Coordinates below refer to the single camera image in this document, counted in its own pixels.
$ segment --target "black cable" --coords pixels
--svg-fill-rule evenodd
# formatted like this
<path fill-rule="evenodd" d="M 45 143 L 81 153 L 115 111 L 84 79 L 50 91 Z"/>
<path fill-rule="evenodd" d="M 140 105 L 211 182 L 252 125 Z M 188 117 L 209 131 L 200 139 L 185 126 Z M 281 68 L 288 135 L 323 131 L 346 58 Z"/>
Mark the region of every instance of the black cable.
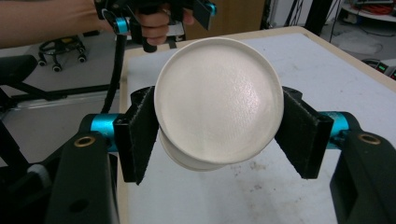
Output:
<path fill-rule="evenodd" d="M 117 35 L 117 43 L 116 43 L 116 52 L 114 55 L 114 66 L 113 66 L 113 74 L 111 76 L 110 86 L 107 90 L 107 95 L 105 99 L 105 103 L 103 105 L 102 114 L 107 114 L 110 110 L 111 105 L 113 104 L 114 97 L 116 95 L 116 91 L 120 85 L 120 78 L 122 72 L 122 64 L 123 64 L 123 56 L 125 52 L 127 36 L 126 35 Z"/>
<path fill-rule="evenodd" d="M 330 40 L 329 43 L 332 43 L 332 33 L 334 33 L 334 27 L 335 27 L 335 23 L 337 22 L 337 17 L 338 17 L 338 12 L 340 10 L 340 5 L 341 5 L 341 0 L 337 0 L 338 1 L 338 6 L 337 6 L 337 11 L 335 12 L 335 20 L 332 23 L 332 31 L 330 33 Z"/>
<path fill-rule="evenodd" d="M 373 67 L 373 68 L 377 68 L 380 61 L 378 59 L 363 59 L 361 60 L 363 63 Z"/>
<path fill-rule="evenodd" d="M 293 1 L 293 4 L 291 5 L 291 9 L 290 9 L 290 11 L 289 11 L 289 15 L 288 15 L 288 17 L 286 18 L 285 24 L 283 25 L 284 27 L 290 26 L 291 15 L 292 15 L 293 12 L 294 12 L 294 9 L 295 9 L 295 7 L 296 7 L 296 5 L 297 5 L 297 2 L 298 2 L 298 0 L 294 0 L 294 1 Z"/>
<path fill-rule="evenodd" d="M 298 6 L 300 5 L 300 0 L 297 0 L 297 8 L 296 8 L 296 11 L 294 12 L 293 11 L 293 13 L 294 13 L 294 17 L 293 17 L 293 20 L 291 20 L 291 22 L 290 22 L 290 25 L 294 25 L 294 23 L 296 22 L 296 18 L 297 18 L 297 13 L 298 13 Z"/>
<path fill-rule="evenodd" d="M 298 23 L 298 21 L 300 20 L 301 11 L 303 11 L 303 2 L 304 2 L 304 0 L 301 2 L 300 7 L 299 7 L 300 11 L 299 11 L 299 13 L 298 13 L 298 18 L 297 18 L 296 25 L 298 25 L 297 23 Z"/>
<path fill-rule="evenodd" d="M 329 14 L 327 14 L 326 21 L 329 19 L 330 15 L 332 15 L 332 11 L 334 10 L 335 5 L 337 5 L 337 1 L 332 4 L 332 9 L 330 9 Z"/>
<path fill-rule="evenodd" d="M 365 29 L 363 29 L 363 28 L 361 27 L 361 25 L 358 25 L 358 27 L 359 27 L 364 33 L 366 33 L 367 35 L 377 35 L 377 36 L 383 36 L 383 37 L 394 37 L 394 36 L 396 36 L 396 34 L 392 34 L 392 35 L 376 34 L 376 33 L 372 33 L 372 32 L 366 31 Z"/>

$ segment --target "chair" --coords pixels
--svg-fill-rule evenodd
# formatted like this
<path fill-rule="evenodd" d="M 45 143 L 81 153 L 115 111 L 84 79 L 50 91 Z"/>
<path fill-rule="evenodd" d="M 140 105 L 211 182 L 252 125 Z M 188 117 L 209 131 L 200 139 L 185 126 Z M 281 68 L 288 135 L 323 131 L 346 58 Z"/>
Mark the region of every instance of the chair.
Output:
<path fill-rule="evenodd" d="M 14 89 L 24 91 L 28 95 L 36 99 L 45 99 L 48 101 L 58 100 L 64 98 L 59 94 L 52 94 L 47 91 L 42 91 L 36 87 L 28 85 L 23 81 L 29 77 L 30 74 L 37 67 L 37 60 L 33 55 L 21 55 L 0 58 L 0 86 L 9 86 Z M 20 101 L 26 98 L 9 97 L 0 88 L 0 111 L 7 111 Z"/>
<path fill-rule="evenodd" d="M 78 61 L 80 63 L 85 63 L 85 61 L 87 61 L 87 57 L 84 54 L 85 46 L 82 44 L 79 37 L 77 35 L 74 35 L 74 36 L 68 36 L 64 38 L 47 41 L 41 44 L 38 52 L 38 57 L 39 57 L 38 64 L 40 66 L 47 65 L 47 60 L 45 58 L 45 55 L 49 55 L 52 57 L 52 60 L 55 62 L 55 65 L 52 66 L 52 70 L 54 72 L 61 72 L 62 66 L 58 62 L 56 56 L 59 54 L 69 52 L 71 50 L 78 51 L 79 53 Z"/>

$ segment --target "paper plate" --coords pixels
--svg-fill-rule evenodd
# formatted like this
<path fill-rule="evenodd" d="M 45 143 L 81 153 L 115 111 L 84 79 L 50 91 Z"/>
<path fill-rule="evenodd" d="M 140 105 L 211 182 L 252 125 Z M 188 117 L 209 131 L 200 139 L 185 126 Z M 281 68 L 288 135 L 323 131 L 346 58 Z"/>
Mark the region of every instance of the paper plate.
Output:
<path fill-rule="evenodd" d="M 176 52 L 154 93 L 161 141 L 192 170 L 248 160 L 274 138 L 283 91 L 271 64 L 228 38 L 207 38 Z"/>

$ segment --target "gray floor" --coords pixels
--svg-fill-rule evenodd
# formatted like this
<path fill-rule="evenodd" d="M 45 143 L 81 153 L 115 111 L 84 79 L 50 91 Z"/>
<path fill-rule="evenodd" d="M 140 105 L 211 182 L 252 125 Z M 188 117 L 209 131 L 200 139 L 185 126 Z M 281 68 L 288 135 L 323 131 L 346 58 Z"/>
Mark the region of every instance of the gray floor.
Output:
<path fill-rule="evenodd" d="M 378 34 L 395 34 L 396 29 L 393 24 L 368 24 L 367 29 Z M 364 33 L 361 28 L 356 25 L 337 22 L 334 26 L 333 33 L 341 35 L 350 31 Z M 332 25 L 329 24 L 323 28 L 321 37 L 329 40 L 332 32 Z M 367 35 L 374 38 L 380 43 L 380 48 L 372 54 L 361 54 L 348 51 L 352 56 L 358 59 L 376 58 L 391 59 L 396 58 L 396 37 L 384 37 L 379 35 Z M 94 86 L 108 84 L 111 78 L 113 57 L 115 49 L 115 40 L 113 34 L 100 34 L 82 38 L 87 48 L 88 61 L 79 63 L 78 55 L 74 52 L 67 53 L 60 57 L 60 62 L 64 70 L 60 73 L 52 71 L 51 59 L 49 64 L 37 69 L 30 75 L 26 82 L 37 86 L 46 91 L 63 90 L 70 88 Z M 128 48 L 136 48 L 136 45 L 130 45 Z M 38 46 L 30 46 L 17 49 L 1 49 L 1 56 L 33 54 L 37 56 Z M 8 94 L 19 94 L 11 88 L 2 87 Z M 2 121 L 15 138 L 21 152 L 25 155 L 29 162 L 42 161 L 52 151 L 60 147 L 67 139 L 73 136 L 81 119 L 91 113 L 99 113 L 105 92 L 89 95 L 77 95 L 62 100 L 55 105 L 45 105 L 43 101 L 28 102 L 22 104 L 21 108 L 6 113 Z M 114 101 L 110 112 L 118 112 L 118 97 Z"/>

